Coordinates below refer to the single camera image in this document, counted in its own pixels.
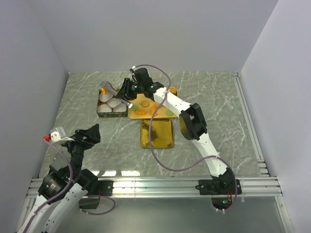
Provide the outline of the metal tongs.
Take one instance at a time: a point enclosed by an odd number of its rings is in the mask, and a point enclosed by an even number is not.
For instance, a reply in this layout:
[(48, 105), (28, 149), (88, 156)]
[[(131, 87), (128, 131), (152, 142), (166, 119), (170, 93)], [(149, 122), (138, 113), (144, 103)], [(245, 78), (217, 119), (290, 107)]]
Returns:
[(133, 104), (121, 97), (117, 97), (118, 92), (112, 87), (111, 83), (108, 81), (102, 81), (101, 82), (101, 89), (105, 89), (107, 93), (111, 93), (115, 98), (120, 99), (121, 102), (123, 102), (128, 108), (132, 108)]

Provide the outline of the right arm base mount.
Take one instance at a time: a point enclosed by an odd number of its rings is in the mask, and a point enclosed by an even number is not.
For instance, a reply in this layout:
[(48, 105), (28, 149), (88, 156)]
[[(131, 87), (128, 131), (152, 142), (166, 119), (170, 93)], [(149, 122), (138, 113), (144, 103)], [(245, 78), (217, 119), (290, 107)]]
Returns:
[(199, 180), (195, 189), (200, 196), (211, 196), (211, 202), (216, 212), (229, 211), (238, 195), (242, 194), (240, 181), (236, 179), (228, 187), (221, 187), (216, 180)]

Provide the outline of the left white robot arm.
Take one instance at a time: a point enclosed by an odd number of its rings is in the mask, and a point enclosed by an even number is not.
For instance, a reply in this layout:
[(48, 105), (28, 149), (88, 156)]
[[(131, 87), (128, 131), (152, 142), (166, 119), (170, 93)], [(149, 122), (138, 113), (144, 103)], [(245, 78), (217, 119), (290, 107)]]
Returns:
[(79, 200), (85, 195), (93, 195), (98, 189), (97, 177), (82, 169), (84, 152), (101, 140), (98, 124), (86, 130), (77, 129), (72, 136), (66, 136), (64, 129), (57, 127), (43, 140), (59, 153), (63, 162), (50, 165), (20, 233), (56, 232)]

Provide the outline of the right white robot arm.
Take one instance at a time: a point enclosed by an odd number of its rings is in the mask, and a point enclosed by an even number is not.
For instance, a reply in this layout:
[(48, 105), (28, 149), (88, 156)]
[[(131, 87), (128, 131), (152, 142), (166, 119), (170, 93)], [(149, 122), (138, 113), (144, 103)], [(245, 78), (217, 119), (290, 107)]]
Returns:
[(231, 188), (231, 185), (237, 189), (238, 184), (232, 168), (219, 156), (209, 137), (207, 123), (200, 105), (197, 103), (190, 104), (180, 99), (169, 91), (170, 85), (164, 86), (159, 82), (153, 81), (147, 68), (147, 64), (133, 66), (130, 69), (132, 77), (124, 79), (121, 90), (116, 97), (124, 101), (130, 101), (136, 99), (138, 94), (143, 94), (159, 104), (156, 108), (157, 110), (162, 106), (166, 107), (178, 116), (180, 131), (183, 137), (194, 144), (202, 155), (201, 159), (185, 168), (170, 168), (161, 163), (158, 156), (154, 153), (155, 160), (163, 168), (173, 172), (186, 171), (205, 162), (214, 180), (216, 192), (224, 194)]

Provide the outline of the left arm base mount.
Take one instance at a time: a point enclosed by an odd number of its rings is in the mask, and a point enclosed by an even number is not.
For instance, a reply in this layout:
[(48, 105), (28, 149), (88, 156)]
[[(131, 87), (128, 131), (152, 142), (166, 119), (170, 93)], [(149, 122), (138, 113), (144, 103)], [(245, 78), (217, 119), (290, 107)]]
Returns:
[(79, 201), (79, 207), (83, 212), (89, 212), (89, 210), (95, 210), (100, 206), (102, 200), (112, 201), (112, 207), (110, 210), (104, 212), (111, 212), (115, 206), (116, 201), (111, 197), (113, 193), (114, 182), (112, 180), (96, 181), (90, 186), (90, 190), (85, 197)]

